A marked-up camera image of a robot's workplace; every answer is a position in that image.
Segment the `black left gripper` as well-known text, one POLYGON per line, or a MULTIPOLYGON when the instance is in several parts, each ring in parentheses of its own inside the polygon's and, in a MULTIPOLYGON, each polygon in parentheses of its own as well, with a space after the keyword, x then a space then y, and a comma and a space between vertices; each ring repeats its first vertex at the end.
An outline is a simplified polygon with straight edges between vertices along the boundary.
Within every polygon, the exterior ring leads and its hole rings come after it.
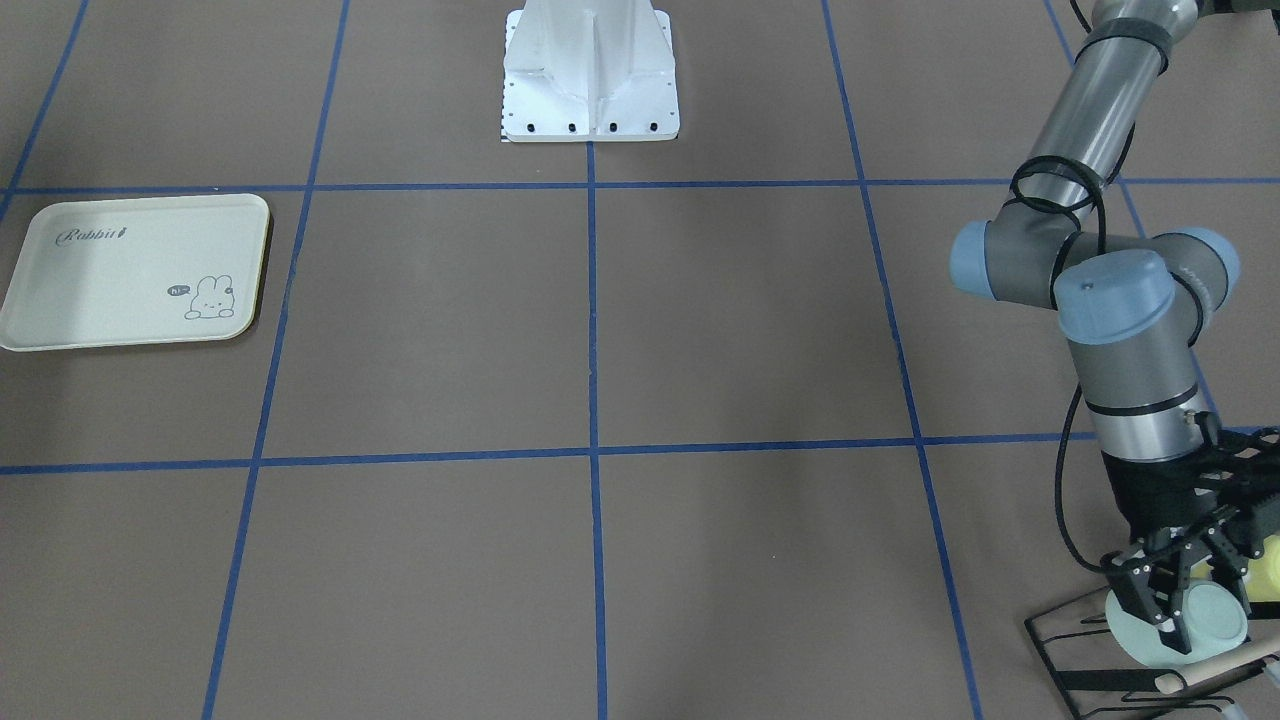
POLYGON ((1188 602, 1197 561, 1169 559, 1185 544, 1208 556, 1222 532, 1219 497, 1194 474, 1199 451, 1149 462, 1102 454, 1129 542, 1139 550, 1105 555, 1103 575, 1121 610, 1156 625, 1157 656, 1188 656, 1193 648, 1188 602))

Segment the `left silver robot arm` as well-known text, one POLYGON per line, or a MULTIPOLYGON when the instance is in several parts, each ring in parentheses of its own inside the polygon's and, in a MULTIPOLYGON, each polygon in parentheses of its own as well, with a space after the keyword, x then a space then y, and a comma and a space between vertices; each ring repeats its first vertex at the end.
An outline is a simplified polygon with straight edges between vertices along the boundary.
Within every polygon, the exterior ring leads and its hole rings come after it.
POLYGON ((1119 511, 1123 550, 1088 571, 1108 583, 1117 642, 1151 667, 1245 642, 1249 564, 1277 530, 1277 432, 1226 429, 1193 348, 1242 275, 1204 228, 1149 238, 1108 228, 1105 191, 1140 106, 1207 1, 1098 1, 1071 74, 988 222, 965 225, 950 275, 968 293, 1053 310, 1119 511))

